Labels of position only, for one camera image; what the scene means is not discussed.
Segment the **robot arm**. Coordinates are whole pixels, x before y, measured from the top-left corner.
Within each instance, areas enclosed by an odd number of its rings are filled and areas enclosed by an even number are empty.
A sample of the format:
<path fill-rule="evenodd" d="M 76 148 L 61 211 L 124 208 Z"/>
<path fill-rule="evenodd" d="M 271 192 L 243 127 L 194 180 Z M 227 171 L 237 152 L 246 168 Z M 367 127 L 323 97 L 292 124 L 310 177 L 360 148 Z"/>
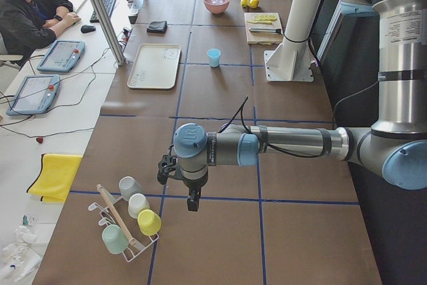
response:
<path fill-rule="evenodd" d="M 331 129 L 267 127 L 229 122 L 218 132 L 187 123 L 176 129 L 173 155 L 159 163 L 157 178 L 175 172 L 188 189 L 187 208 L 197 211 L 211 166 L 253 166 L 260 154 L 298 158 L 334 156 L 357 164 L 405 190 L 426 187 L 426 0 L 341 0 L 344 15 L 379 17 L 377 80 L 357 91 L 358 101 L 337 101 L 333 114 L 349 107 L 377 115 L 364 127 Z"/>

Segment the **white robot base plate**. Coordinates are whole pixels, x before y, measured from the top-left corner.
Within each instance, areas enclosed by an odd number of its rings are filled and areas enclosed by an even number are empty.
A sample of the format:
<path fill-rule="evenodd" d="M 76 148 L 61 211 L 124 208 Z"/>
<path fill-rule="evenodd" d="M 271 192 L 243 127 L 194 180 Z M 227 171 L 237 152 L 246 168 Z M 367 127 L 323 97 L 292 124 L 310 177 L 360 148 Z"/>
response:
<path fill-rule="evenodd" d="M 282 59 L 281 49 L 264 51 L 264 63 L 267 81 L 303 81 L 313 82 L 310 55 L 305 50 L 303 56 L 293 51 Z"/>

